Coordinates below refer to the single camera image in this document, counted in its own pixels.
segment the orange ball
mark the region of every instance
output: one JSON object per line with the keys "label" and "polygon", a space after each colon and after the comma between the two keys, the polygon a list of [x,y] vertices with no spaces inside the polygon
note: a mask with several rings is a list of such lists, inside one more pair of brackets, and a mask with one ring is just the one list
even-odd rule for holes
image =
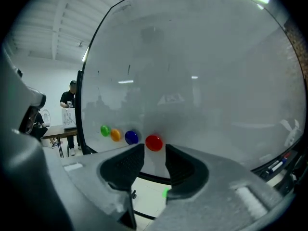
{"label": "orange ball", "polygon": [[118,129],[111,129],[110,137],[114,142],[119,142],[121,140],[121,132]]}

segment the white box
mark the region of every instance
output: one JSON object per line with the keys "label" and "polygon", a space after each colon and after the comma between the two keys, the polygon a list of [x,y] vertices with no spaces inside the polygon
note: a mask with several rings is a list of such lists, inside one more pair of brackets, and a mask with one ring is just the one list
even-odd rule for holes
{"label": "white box", "polygon": [[76,128],[75,108],[62,109],[62,124],[64,129]]}

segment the black cap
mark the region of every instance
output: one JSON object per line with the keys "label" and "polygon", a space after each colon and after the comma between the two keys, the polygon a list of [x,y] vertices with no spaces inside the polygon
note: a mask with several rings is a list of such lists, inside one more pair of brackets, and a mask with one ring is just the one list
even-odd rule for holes
{"label": "black cap", "polygon": [[77,85],[77,82],[75,80],[72,80],[71,83],[69,84],[70,86],[75,86]]}

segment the green ball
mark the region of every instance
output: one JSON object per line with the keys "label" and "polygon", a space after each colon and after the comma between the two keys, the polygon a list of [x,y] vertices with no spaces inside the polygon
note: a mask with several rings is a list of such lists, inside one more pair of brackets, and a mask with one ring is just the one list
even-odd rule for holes
{"label": "green ball", "polygon": [[108,126],[101,126],[101,134],[104,137],[107,137],[110,134],[110,127],[108,127]]}

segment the black t-shirt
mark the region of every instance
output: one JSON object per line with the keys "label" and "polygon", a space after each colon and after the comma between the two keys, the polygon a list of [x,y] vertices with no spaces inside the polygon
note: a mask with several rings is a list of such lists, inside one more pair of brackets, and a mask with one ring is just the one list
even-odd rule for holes
{"label": "black t-shirt", "polygon": [[40,113],[35,117],[35,121],[33,123],[33,127],[39,128],[44,123],[42,115]]}
{"label": "black t-shirt", "polygon": [[63,92],[60,102],[64,102],[65,104],[67,104],[67,102],[71,102],[73,107],[75,107],[75,94],[70,91]]}

